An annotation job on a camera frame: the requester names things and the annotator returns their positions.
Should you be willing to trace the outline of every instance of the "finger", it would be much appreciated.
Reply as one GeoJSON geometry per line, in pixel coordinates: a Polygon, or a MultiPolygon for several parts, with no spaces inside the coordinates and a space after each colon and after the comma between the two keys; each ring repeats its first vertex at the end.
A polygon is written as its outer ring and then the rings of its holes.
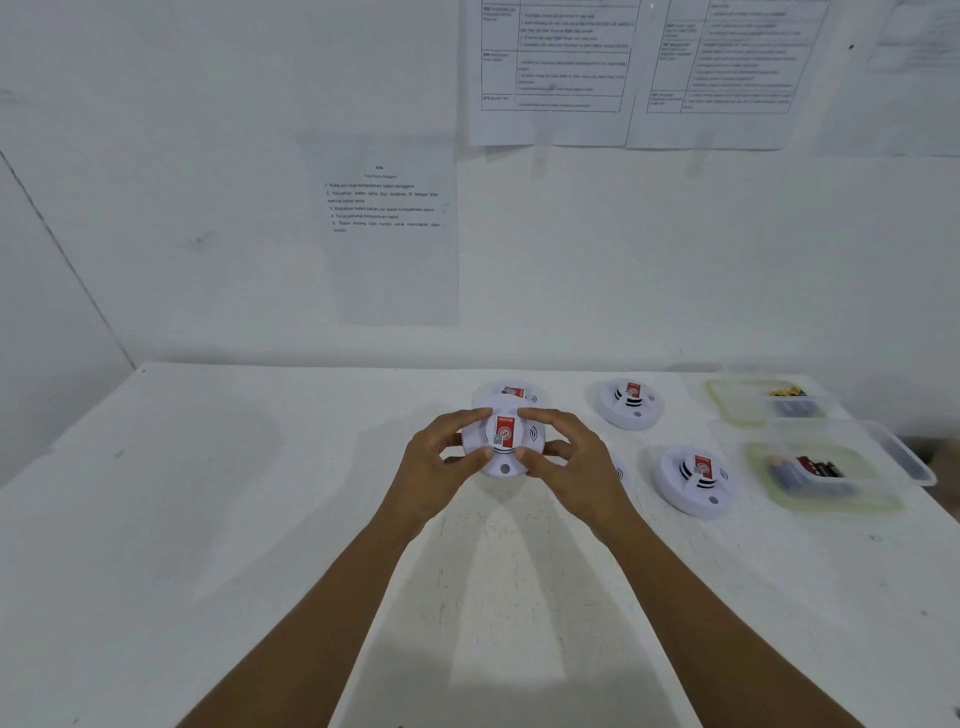
{"type": "Polygon", "coordinates": [[[458,448],[464,443],[464,436],[460,432],[448,435],[443,441],[444,448],[458,448]]]}
{"type": "Polygon", "coordinates": [[[524,420],[552,425],[560,434],[574,445],[580,445],[593,434],[593,430],[580,422],[580,418],[559,409],[539,409],[538,407],[520,407],[517,415],[524,420]]]}
{"type": "Polygon", "coordinates": [[[440,452],[444,448],[451,448],[456,444],[452,438],[458,429],[479,422],[491,414],[493,414],[492,409],[481,407],[479,409],[462,409],[459,412],[441,415],[423,431],[426,443],[436,452],[440,452]]]}
{"type": "Polygon", "coordinates": [[[544,455],[556,455],[557,457],[562,457],[564,460],[569,460],[573,457],[573,451],[574,447],[566,440],[551,440],[543,446],[544,455]]]}
{"type": "Polygon", "coordinates": [[[546,482],[547,485],[550,484],[551,476],[564,467],[556,463],[551,463],[536,450],[528,448],[517,448],[514,455],[516,459],[520,461],[520,464],[530,471],[530,475],[540,478],[546,482]]]}
{"type": "Polygon", "coordinates": [[[487,445],[485,448],[476,449],[464,457],[457,458],[450,467],[456,471],[458,479],[463,482],[471,475],[479,473],[492,457],[493,448],[487,445]]]}

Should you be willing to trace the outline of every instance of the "paper sheet on wall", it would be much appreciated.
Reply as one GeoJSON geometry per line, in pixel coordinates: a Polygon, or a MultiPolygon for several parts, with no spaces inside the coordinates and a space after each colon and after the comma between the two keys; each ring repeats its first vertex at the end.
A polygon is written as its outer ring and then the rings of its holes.
{"type": "Polygon", "coordinates": [[[666,0],[627,146],[780,149],[827,46],[829,0],[666,0]]]}
{"type": "Polygon", "coordinates": [[[640,70],[640,0],[467,0],[472,146],[621,147],[640,70]]]}
{"type": "Polygon", "coordinates": [[[960,0],[893,4],[851,58],[814,153],[960,156],[960,0]]]}
{"type": "Polygon", "coordinates": [[[341,325],[458,326],[449,137],[297,135],[341,325]]]}

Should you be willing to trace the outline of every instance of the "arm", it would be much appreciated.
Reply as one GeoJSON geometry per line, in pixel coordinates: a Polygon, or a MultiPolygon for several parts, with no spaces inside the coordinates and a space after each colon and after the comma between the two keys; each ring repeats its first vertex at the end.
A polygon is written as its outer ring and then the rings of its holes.
{"type": "Polygon", "coordinates": [[[326,725],[404,549],[440,513],[489,448],[441,459],[461,427],[491,415],[442,415],[418,432],[370,523],[323,578],[180,723],[180,728],[326,725]]]}
{"type": "Polygon", "coordinates": [[[522,408],[570,442],[517,458],[585,522],[623,569],[701,722],[712,726],[859,726],[748,627],[661,541],[623,490],[603,441],[575,415],[522,408]]]}

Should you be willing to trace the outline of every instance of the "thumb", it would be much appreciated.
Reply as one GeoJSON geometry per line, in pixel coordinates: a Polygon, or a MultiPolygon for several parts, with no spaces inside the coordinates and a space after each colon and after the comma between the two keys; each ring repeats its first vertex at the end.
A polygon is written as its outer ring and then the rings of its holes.
{"type": "Polygon", "coordinates": [[[483,467],[490,462],[493,457],[493,448],[487,445],[485,448],[477,448],[470,454],[460,458],[453,464],[453,469],[463,480],[471,475],[479,473],[483,467]]]}
{"type": "Polygon", "coordinates": [[[530,471],[530,475],[543,481],[548,481],[552,475],[561,469],[561,466],[551,463],[536,450],[517,448],[514,455],[523,467],[530,471]]]}

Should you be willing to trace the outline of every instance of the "forearm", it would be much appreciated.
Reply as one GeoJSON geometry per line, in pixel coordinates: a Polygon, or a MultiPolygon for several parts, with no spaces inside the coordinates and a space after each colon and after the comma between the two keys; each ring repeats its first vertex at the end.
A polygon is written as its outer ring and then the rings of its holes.
{"type": "Polygon", "coordinates": [[[326,725],[412,535],[374,518],[180,728],[326,725]]]}
{"type": "Polygon", "coordinates": [[[735,615],[635,513],[597,536],[627,576],[706,728],[860,725],[735,615]]]}

